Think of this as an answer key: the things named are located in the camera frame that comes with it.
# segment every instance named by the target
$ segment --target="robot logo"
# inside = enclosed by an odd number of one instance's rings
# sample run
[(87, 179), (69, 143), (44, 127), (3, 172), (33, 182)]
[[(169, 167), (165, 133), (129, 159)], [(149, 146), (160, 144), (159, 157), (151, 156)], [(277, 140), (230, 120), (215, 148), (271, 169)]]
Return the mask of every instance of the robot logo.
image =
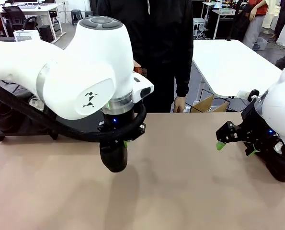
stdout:
[(85, 108), (86, 106), (92, 106), (94, 108), (94, 105), (92, 104), (91, 100), (97, 96), (97, 94), (93, 94), (93, 92), (90, 92), (88, 94), (86, 94), (85, 96), (88, 96), (89, 95), (89, 102), (88, 104), (84, 105), (83, 108)]

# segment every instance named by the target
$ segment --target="hand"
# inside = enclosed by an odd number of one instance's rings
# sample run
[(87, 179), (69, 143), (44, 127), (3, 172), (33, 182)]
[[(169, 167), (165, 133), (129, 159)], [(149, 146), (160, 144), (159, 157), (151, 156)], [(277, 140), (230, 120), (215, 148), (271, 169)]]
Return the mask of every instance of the hand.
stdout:
[(134, 60), (134, 68), (140, 68), (141, 67), (141, 65), (139, 65), (137, 62), (135, 62), (135, 60)]
[(176, 97), (174, 100), (174, 113), (183, 113), (185, 109), (185, 97)]
[(250, 21), (250, 22), (252, 22), (253, 19), (255, 18), (256, 12), (257, 12), (257, 9), (254, 7), (254, 8), (251, 10), (251, 14), (250, 14), (250, 18), (249, 18), (249, 21)]

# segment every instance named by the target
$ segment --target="black jacket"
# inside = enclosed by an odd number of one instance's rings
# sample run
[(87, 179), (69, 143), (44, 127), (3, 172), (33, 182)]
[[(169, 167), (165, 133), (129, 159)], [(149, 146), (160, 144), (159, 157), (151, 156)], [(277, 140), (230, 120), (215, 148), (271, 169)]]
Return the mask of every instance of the black jacket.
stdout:
[(143, 68), (171, 68), (178, 96), (188, 93), (193, 56), (191, 0), (99, 0), (97, 15), (127, 28), (134, 60)]

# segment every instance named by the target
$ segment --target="stool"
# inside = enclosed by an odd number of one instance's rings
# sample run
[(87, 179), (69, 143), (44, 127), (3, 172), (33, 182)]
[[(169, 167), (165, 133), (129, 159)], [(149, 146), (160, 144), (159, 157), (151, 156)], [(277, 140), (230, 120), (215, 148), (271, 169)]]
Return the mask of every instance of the stool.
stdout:
[(78, 23), (79, 20), (83, 19), (83, 15), (81, 15), (80, 10), (71, 10), (71, 19), (72, 19), (72, 25), (75, 23)]
[(89, 16), (93, 16), (93, 11), (86, 11), (85, 12), (85, 18), (87, 18)]

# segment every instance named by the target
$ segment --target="red object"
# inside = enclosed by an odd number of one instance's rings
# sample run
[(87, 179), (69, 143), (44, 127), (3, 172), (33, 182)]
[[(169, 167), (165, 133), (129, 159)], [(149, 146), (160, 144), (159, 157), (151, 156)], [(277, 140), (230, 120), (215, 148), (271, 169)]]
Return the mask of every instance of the red object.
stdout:
[[(262, 0), (249, 0), (249, 4), (252, 6), (256, 6), (258, 3), (260, 3)], [(264, 4), (260, 8), (257, 9), (256, 11), (256, 16), (263, 16), (266, 15), (268, 10), (268, 5)]]

